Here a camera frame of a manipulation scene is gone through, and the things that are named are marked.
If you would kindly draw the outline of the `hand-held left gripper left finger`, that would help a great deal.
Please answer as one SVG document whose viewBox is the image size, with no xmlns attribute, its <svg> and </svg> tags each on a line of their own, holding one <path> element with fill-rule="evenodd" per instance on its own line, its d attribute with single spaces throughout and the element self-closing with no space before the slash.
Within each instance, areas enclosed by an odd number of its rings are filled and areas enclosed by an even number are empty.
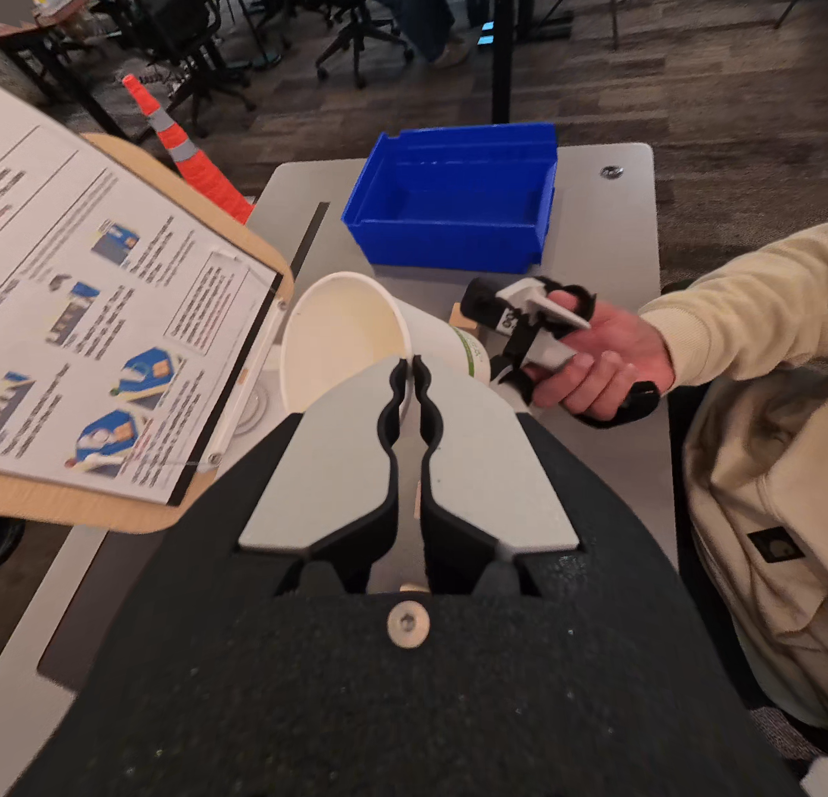
<svg viewBox="0 0 828 797">
<path fill-rule="evenodd" d="M 390 356 L 299 415 L 240 550 L 327 562 L 344 584 L 367 579 L 398 534 L 393 446 L 407 388 L 408 361 Z"/>
</svg>

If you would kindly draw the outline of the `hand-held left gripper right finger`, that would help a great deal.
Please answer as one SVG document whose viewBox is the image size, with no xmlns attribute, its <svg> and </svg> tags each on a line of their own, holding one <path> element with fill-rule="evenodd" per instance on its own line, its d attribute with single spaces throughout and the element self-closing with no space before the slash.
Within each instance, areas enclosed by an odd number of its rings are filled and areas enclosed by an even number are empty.
<svg viewBox="0 0 828 797">
<path fill-rule="evenodd" d="M 518 393 L 503 395 L 437 357 L 415 356 L 420 530 L 430 591 L 471 594 L 494 566 L 521 589 L 527 557 L 570 554 L 578 534 L 527 436 Z"/>
</svg>

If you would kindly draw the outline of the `blue plastic bin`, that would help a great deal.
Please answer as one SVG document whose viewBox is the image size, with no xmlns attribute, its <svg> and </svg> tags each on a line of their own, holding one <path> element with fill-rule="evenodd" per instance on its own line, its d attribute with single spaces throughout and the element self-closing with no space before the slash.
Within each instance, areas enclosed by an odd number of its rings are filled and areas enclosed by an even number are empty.
<svg viewBox="0 0 828 797">
<path fill-rule="evenodd" d="M 370 264 L 526 274 L 543 260 L 557 163 L 548 122 L 383 133 L 341 220 Z"/>
</svg>

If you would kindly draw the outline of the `white paper cup green band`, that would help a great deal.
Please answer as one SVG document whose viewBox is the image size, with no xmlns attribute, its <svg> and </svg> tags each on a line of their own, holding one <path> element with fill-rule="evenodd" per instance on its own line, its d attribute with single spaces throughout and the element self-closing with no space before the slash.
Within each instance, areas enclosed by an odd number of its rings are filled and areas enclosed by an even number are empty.
<svg viewBox="0 0 828 797">
<path fill-rule="evenodd" d="M 329 274 L 311 285 L 286 319 L 280 355 L 282 402 L 304 412 L 327 392 L 379 361 L 436 357 L 488 385 L 481 341 L 393 297 L 376 279 Z"/>
</svg>

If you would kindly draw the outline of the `person's right forearm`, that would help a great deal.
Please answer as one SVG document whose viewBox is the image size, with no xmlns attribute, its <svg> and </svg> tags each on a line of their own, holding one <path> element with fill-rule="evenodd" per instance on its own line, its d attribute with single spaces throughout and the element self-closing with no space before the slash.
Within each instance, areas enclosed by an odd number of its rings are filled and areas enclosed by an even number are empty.
<svg viewBox="0 0 828 797">
<path fill-rule="evenodd" d="M 743 254 L 639 315 L 660 333 L 675 387 L 825 361 L 827 225 Z"/>
</svg>

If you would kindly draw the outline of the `person's right hand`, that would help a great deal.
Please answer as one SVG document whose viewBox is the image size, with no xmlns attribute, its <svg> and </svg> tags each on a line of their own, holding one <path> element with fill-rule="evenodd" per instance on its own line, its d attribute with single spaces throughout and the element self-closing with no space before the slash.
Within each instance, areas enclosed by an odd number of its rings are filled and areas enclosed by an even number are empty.
<svg viewBox="0 0 828 797">
<path fill-rule="evenodd" d="M 637 382 L 652 382 L 664 395 L 676 382 L 668 348 L 657 329 L 637 314 L 598 302 L 590 329 L 565 336 L 574 357 L 560 370 L 527 366 L 533 405 L 559 406 L 569 414 L 607 423 Z"/>
</svg>

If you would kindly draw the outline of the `black table leg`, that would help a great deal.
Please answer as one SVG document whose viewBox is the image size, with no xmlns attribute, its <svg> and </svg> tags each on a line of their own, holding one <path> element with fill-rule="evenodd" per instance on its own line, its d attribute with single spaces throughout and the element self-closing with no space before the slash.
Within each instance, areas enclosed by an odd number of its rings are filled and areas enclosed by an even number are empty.
<svg viewBox="0 0 828 797">
<path fill-rule="evenodd" d="M 566 40 L 571 37 L 574 15 L 558 0 L 540 19 L 536 0 L 491 0 L 492 37 L 491 118 L 493 125 L 510 122 L 512 56 L 515 45 Z"/>
</svg>

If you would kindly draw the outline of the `person's cream hoodie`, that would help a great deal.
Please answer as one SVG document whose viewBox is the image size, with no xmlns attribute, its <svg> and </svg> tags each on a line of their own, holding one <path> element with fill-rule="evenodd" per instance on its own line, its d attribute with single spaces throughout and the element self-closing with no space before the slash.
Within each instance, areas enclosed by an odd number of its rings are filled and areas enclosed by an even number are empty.
<svg viewBox="0 0 828 797">
<path fill-rule="evenodd" d="M 682 450 L 696 552 L 759 687 L 827 719 L 827 378 L 813 367 L 709 385 Z"/>
</svg>

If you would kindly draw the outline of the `black office chair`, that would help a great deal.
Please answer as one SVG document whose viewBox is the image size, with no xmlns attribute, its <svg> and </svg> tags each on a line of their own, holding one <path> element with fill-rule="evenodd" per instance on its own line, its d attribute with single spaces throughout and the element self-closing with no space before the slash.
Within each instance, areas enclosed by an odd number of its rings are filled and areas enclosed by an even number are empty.
<svg viewBox="0 0 828 797">
<path fill-rule="evenodd" d="M 217 35 L 222 26 L 213 0 L 129 0 L 131 29 L 147 59 L 181 76 L 169 109 L 190 102 L 190 126 L 198 138 L 209 131 L 201 122 L 203 102 L 214 94 L 238 100 L 248 112 L 256 109 L 245 90 L 250 64 L 230 65 L 222 56 Z"/>
<path fill-rule="evenodd" d="M 346 16 L 347 19 L 333 42 L 316 58 L 316 78 L 319 82 L 326 82 L 329 78 L 326 63 L 337 52 L 349 51 L 353 61 L 354 86 L 358 90 L 364 89 L 367 81 L 361 71 L 360 63 L 367 40 L 398 47 L 401 49 L 403 62 L 406 65 L 413 62 L 415 51 L 401 36 L 401 30 L 394 19 L 375 19 L 368 10 L 367 1 L 320 0 L 321 3 L 330 6 L 333 16 Z"/>
</svg>

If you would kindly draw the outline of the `orange traffic cone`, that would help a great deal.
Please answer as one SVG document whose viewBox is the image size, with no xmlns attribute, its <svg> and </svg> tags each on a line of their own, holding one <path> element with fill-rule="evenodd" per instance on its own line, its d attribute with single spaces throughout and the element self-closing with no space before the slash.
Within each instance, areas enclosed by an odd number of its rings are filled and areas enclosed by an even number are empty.
<svg viewBox="0 0 828 797">
<path fill-rule="evenodd" d="M 122 78 L 122 85 L 137 103 L 181 178 L 237 222 L 246 224 L 254 205 L 233 186 L 138 78 L 129 74 Z"/>
</svg>

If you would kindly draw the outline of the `brown wooden table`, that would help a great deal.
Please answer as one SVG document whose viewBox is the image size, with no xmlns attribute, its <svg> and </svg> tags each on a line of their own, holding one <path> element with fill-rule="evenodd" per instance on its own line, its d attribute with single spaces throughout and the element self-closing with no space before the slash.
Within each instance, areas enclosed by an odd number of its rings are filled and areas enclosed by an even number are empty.
<svg viewBox="0 0 828 797">
<path fill-rule="evenodd" d="M 102 0 L 31 0 L 18 22 L 2 23 L 2 58 L 50 106 L 75 103 L 95 120 L 105 110 L 72 67 L 75 53 L 102 53 L 110 34 L 92 9 Z"/>
</svg>

